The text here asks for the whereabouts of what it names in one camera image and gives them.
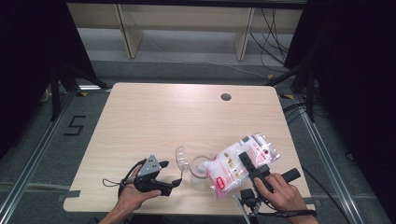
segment hand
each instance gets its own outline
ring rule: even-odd
[[[136,175],[140,168],[141,165],[137,166],[132,175]],[[117,204],[100,223],[120,223],[133,211],[139,209],[145,200],[152,199],[160,195],[160,190],[140,192],[134,187],[134,184],[127,184],[120,194]]]
[[[269,191],[259,178],[254,179],[254,183],[260,194],[266,198],[271,205],[279,211],[290,210],[306,210],[306,204],[301,196],[299,190],[288,183],[280,174],[270,174],[265,177],[265,180],[270,184],[274,193]],[[291,223],[318,223],[313,216],[298,216],[290,217]]]

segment floor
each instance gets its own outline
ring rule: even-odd
[[[238,62],[234,54],[232,34],[146,31],[136,58],[128,60],[120,31],[79,29],[79,32],[97,76],[106,83],[120,80],[155,81],[169,71],[175,75],[176,78],[172,79],[175,82],[205,83],[216,73],[223,72],[219,79],[210,80],[223,84],[261,85],[268,81],[269,75],[279,76],[287,70],[268,54],[262,55],[252,38],[247,43],[245,60]],[[260,34],[255,36],[262,42]],[[292,35],[279,35],[278,38],[287,47]],[[279,50],[270,51],[282,60]],[[186,69],[190,69],[190,77],[183,77]],[[150,79],[135,74],[133,71],[136,70]],[[170,80],[161,78],[162,82]],[[296,95],[293,99],[287,98],[291,82],[292,78],[289,78],[276,87],[280,96],[285,95],[285,98],[280,99],[283,108],[304,100],[303,94]],[[84,80],[80,80],[80,83],[87,84]],[[105,215],[66,213],[62,205],[108,95],[108,91],[89,91],[88,96],[63,95],[64,105],[67,106],[63,118],[52,129],[49,121],[50,101],[42,103],[19,143],[0,161],[2,202],[10,199],[10,192],[15,189],[14,183],[20,183],[21,179],[30,174],[26,187],[19,190],[23,194],[13,197],[16,203],[9,208],[9,216],[2,219],[1,223],[91,223],[94,217],[101,218]],[[309,122],[303,107],[286,111],[285,118],[302,166],[317,180],[305,174],[320,223],[390,223],[359,167],[346,157],[347,148],[332,126],[319,97],[314,110],[315,123]],[[67,137],[65,133],[74,131],[69,128],[70,120],[81,115],[85,116],[81,120],[84,124],[83,132],[76,137]],[[48,142],[41,141],[45,135],[50,136]],[[32,164],[32,155],[35,155],[36,165],[26,166]],[[321,186],[329,191],[330,196]],[[349,222],[337,205],[343,208],[343,213],[350,218]],[[137,222],[141,217],[133,218]],[[224,220],[244,223],[241,217],[211,216],[170,216],[162,219],[162,222],[218,223]],[[270,217],[260,217],[259,221],[287,223],[284,219]]]

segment clear plastic container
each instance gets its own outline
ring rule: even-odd
[[[200,191],[211,190],[204,166],[206,161],[210,161],[208,156],[200,155],[194,157],[192,160],[189,160],[186,149],[181,146],[176,149],[176,160],[180,171],[190,176],[191,185],[193,188]]]

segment transparent plastic bag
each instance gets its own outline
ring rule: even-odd
[[[261,133],[255,133],[223,149],[211,161],[205,161],[210,188],[218,199],[237,189],[248,176],[248,171],[238,157],[243,152],[248,154],[256,168],[279,158],[272,144]]]

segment wire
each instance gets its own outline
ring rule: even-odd
[[[296,117],[294,117],[292,120],[290,120],[290,121],[288,122],[288,124],[291,124],[295,119],[297,119],[298,117],[300,117],[303,113],[306,113],[306,110],[303,111],[303,112],[301,112],[299,115],[297,115]]]
[[[269,43],[269,44],[270,44],[271,46],[273,46],[275,49],[281,49],[283,52],[288,52],[289,49],[286,48],[285,46],[283,46],[282,44],[280,44],[279,39],[277,38],[276,23],[275,23],[275,14],[276,14],[276,9],[273,8],[273,21],[272,21],[271,26],[270,26],[270,25],[269,25],[269,22],[268,22],[268,20],[267,20],[267,18],[265,17],[264,11],[263,11],[263,9],[262,9],[262,16],[264,17],[265,22],[267,23],[267,26],[268,26],[268,29],[269,29],[269,34],[268,34],[268,36],[271,35],[271,36],[274,38],[275,42],[276,42],[277,45],[278,45],[278,48],[275,47],[275,46],[273,46],[273,45],[270,44],[270,43]],[[273,25],[274,25],[274,30],[275,30],[275,33],[276,33],[275,35],[274,35],[274,33],[272,32],[272,27],[273,27]]]
[[[346,222],[348,224],[350,224],[349,219],[347,218],[347,214],[343,211],[343,209],[341,208],[341,206],[335,201],[334,197],[329,193],[329,191],[327,191],[321,184],[320,182],[305,168],[303,167],[303,171],[306,172],[309,176],[311,176],[311,178],[323,189],[323,191],[327,194],[327,196],[329,196],[329,198],[332,200],[332,202],[335,204],[335,206],[338,208],[338,210],[341,212],[341,214],[343,215],[343,217],[346,219]]]
[[[286,106],[286,107],[283,109],[283,113],[287,112],[287,111],[290,110],[290,109],[293,109],[294,107],[301,106],[301,105],[306,105],[306,103],[298,103],[298,104]]]
[[[120,183],[116,183],[116,182],[114,182],[114,181],[108,180],[108,179],[106,179],[106,178],[103,178],[103,179],[102,179],[102,183],[103,183],[103,185],[104,185],[105,187],[116,187],[116,186],[118,186],[118,185],[120,184]]]
[[[160,47],[158,47],[156,44],[154,44],[154,42],[151,40],[151,38],[150,38],[149,36],[145,35],[145,37],[147,38],[148,42],[150,43],[150,45],[151,45],[152,47],[154,47],[155,49],[157,49],[157,50],[163,52],[163,50],[162,50]],[[269,77],[266,77],[266,76],[264,76],[264,75],[262,75],[262,74],[255,73],[255,72],[249,72],[249,71],[246,71],[246,70],[242,70],[242,69],[240,69],[240,68],[236,68],[236,67],[233,67],[233,66],[228,65],[228,64],[210,63],[210,62],[204,62],[204,61],[202,61],[202,62],[192,62],[192,61],[187,61],[187,60],[176,60],[176,59],[173,59],[173,58],[167,57],[167,56],[165,56],[165,57],[166,57],[167,59],[170,59],[171,61],[174,61],[174,62],[184,62],[184,63],[194,63],[194,64],[208,63],[208,64],[213,64],[213,65],[216,65],[216,66],[229,67],[229,68],[232,68],[232,69],[234,69],[234,70],[236,70],[236,71],[239,71],[239,72],[243,72],[243,73],[248,73],[248,74],[256,75],[256,76],[259,76],[259,77],[263,77],[263,78],[265,78],[265,79],[270,79]]]
[[[250,36],[253,38],[253,40],[256,42],[257,45],[259,45],[259,47],[264,50],[267,54],[269,54],[272,58],[274,58],[274,60],[276,60],[278,63],[283,65],[283,62],[280,61],[274,54],[272,54],[270,51],[268,51],[267,49],[264,48],[264,46],[262,46],[259,41],[256,40],[256,38],[254,37],[254,35],[252,33],[250,33]]]
[[[268,31],[269,31],[267,37],[265,37],[265,36],[262,34],[262,37],[264,37],[264,39],[265,39],[265,42],[264,42],[263,46],[265,46],[265,44],[268,43],[268,44],[269,44],[270,46],[272,46],[274,49],[278,49],[278,50],[279,50],[279,53],[280,53],[280,55],[281,55],[281,57],[282,57],[282,59],[283,59],[283,63],[284,63],[284,62],[286,61],[286,55],[285,55],[285,53],[288,53],[288,49],[287,49],[286,47],[284,47],[282,44],[280,44],[279,39],[278,39],[278,37],[277,37],[277,30],[276,30],[276,9],[275,9],[275,8],[272,9],[272,22],[271,22],[271,25],[269,24],[267,18],[265,17],[265,14],[264,14],[264,11],[263,11],[262,8],[261,8],[261,10],[262,10],[262,16],[264,17],[265,23],[267,24]],[[271,43],[268,41],[268,38],[269,38],[270,35],[271,35],[271,36],[273,37],[273,39],[275,40],[275,42],[276,42],[276,44],[277,44],[277,47],[274,46],[273,44],[271,44]]]

